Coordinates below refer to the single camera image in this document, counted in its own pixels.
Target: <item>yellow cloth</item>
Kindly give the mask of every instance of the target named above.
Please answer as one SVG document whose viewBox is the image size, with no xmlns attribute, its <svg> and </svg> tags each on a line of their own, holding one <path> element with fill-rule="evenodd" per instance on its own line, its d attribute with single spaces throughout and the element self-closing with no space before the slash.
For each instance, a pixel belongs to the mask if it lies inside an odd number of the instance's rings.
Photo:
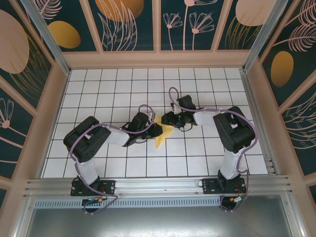
<svg viewBox="0 0 316 237">
<path fill-rule="evenodd" d="M 157 123 L 158 125 L 160 125 L 162 127 L 162 135 L 158 136 L 155 138 L 156 141 L 156 149 L 164 142 L 164 140 L 166 140 L 166 138 L 168 136 L 170 136 L 170 134 L 173 131 L 173 127 L 170 125 L 164 125 L 161 123 L 161 116 L 156 115 L 155 116 L 155 123 Z"/>
</svg>

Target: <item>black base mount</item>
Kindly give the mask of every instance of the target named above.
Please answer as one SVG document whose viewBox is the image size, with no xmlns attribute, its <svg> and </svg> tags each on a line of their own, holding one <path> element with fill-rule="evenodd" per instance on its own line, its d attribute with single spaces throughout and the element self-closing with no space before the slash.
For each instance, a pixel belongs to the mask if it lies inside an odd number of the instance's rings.
<svg viewBox="0 0 316 237">
<path fill-rule="evenodd" d="M 234 179 L 227 180 L 218 171 L 218 178 L 202 179 L 202 188 L 204 194 L 238 194 L 242 191 L 246 192 L 245 180 L 240 177 L 240 174 Z"/>
<path fill-rule="evenodd" d="M 100 194 L 87 188 L 80 178 L 77 178 L 71 184 L 70 196 L 72 197 L 100 196 Z M 113 195 L 115 192 L 115 180 L 100 180 L 100 178 L 98 178 L 90 185 L 90 187 L 104 194 Z"/>
</svg>

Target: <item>white grid mat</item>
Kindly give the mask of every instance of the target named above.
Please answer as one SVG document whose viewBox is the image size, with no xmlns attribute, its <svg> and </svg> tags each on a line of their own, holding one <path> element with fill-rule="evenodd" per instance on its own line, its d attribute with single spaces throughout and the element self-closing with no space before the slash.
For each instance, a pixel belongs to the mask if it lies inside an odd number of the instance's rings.
<svg viewBox="0 0 316 237">
<path fill-rule="evenodd" d="M 181 96 L 191 95 L 197 107 L 235 105 L 253 119 L 238 68 L 72 70 L 42 177 L 76 177 L 63 139 L 78 123 L 95 116 L 100 122 L 122 126 L 141 104 L 162 116 L 171 111 L 171 86 Z M 174 129 L 158 149 L 154 139 L 128 148 L 104 144 L 95 166 L 100 177 L 206 176 L 217 175 L 223 155 L 217 130 L 194 126 L 188 132 Z M 259 143 L 242 159 L 240 169 L 246 168 L 250 174 L 268 174 Z"/>
</svg>

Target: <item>decorative wallpaper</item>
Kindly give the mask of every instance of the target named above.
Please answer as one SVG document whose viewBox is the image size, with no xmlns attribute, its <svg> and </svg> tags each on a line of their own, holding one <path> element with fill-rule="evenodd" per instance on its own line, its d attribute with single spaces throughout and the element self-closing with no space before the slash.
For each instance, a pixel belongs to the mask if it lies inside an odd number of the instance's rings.
<svg viewBox="0 0 316 237">
<path fill-rule="evenodd" d="M 316 69 L 316 1 L 302 0 L 262 66 L 280 106 Z"/>
<path fill-rule="evenodd" d="M 309 189 L 316 204 L 316 184 L 309 186 Z"/>
<path fill-rule="evenodd" d="M 210 50 L 222 0 L 162 0 L 161 50 Z"/>
<path fill-rule="evenodd" d="M 233 0 L 218 49 L 250 49 L 275 0 Z"/>
<path fill-rule="evenodd" d="M 261 55 L 263 54 L 263 52 L 266 50 L 266 48 L 267 48 L 267 46 L 268 46 L 268 44 L 269 44 L 269 42 L 270 42 L 270 39 L 271 39 L 272 36 L 275 34 L 275 32 L 276 32 L 278 26 L 280 25 L 281 21 L 283 20 L 285 14 L 287 13 L 287 11 L 288 11 L 288 9 L 290 8 L 290 6 L 291 6 L 292 3 L 293 3 L 293 0 L 288 0 L 287 4 L 286 4 L 286 6 L 285 6 L 285 9 L 283 10 L 283 12 L 282 12 L 280 18 L 278 19 L 278 21 L 277 21 L 275 27 L 273 28 L 273 30 L 271 31 L 269 37 L 267 38 L 266 43 L 263 45 L 262 49 L 260 50 L 260 52 L 259 52 L 259 57 L 261 57 Z"/>
<path fill-rule="evenodd" d="M 282 116 L 304 175 L 316 172 L 316 83 Z"/>
<path fill-rule="evenodd" d="M 0 4 L 0 32 L 0 76 L 36 108 L 51 64 L 8 0 Z"/>
<path fill-rule="evenodd" d="M 0 89 L 0 176 L 11 179 L 33 116 Z"/>
<path fill-rule="evenodd" d="M 0 189 L 0 210 L 1 210 L 4 198 L 5 198 L 5 194 L 6 194 L 6 190 L 5 189 Z"/>
<path fill-rule="evenodd" d="M 63 52 L 96 51 L 79 0 L 34 0 L 34 3 Z"/>
<path fill-rule="evenodd" d="M 89 0 L 104 51 L 154 49 L 152 0 Z"/>
</svg>

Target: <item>flower illustration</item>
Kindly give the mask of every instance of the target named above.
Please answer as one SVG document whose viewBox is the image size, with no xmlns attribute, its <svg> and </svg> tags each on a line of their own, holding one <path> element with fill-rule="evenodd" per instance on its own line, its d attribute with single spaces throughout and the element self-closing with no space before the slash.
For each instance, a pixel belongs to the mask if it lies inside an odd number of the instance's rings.
<svg viewBox="0 0 316 237">
<path fill-rule="evenodd" d="M 178 13 L 177 14 L 171 13 L 170 16 L 168 13 L 165 13 L 163 15 L 163 19 L 168 28 L 170 47 L 171 47 L 171 50 L 173 50 L 172 43 L 171 43 L 170 29 L 182 26 L 182 21 L 180 21 L 181 18 Z"/>
<path fill-rule="evenodd" d="M 7 105 L 3 98 L 0 99 L 0 127 L 10 127 L 10 120 L 12 117 L 14 103 L 8 100 Z"/>
<path fill-rule="evenodd" d="M 184 4 L 186 5 L 186 12 L 184 15 L 184 27 L 183 27 L 183 50 L 186 50 L 186 24 L 187 24 L 188 8 L 194 5 L 209 5 L 216 2 L 217 0 L 184 0 Z"/>
<path fill-rule="evenodd" d="M 209 5 L 216 2 L 217 0 L 184 0 L 186 6 Z"/>
<path fill-rule="evenodd" d="M 210 32 L 214 30 L 214 25 L 211 25 L 213 22 L 213 19 L 210 14 L 201 13 L 197 18 L 197 13 L 191 13 L 190 14 L 190 25 L 192 28 L 193 33 L 193 40 L 192 40 L 192 50 L 194 50 L 194 39 L 196 34 L 198 33 L 205 33 Z"/>
</svg>

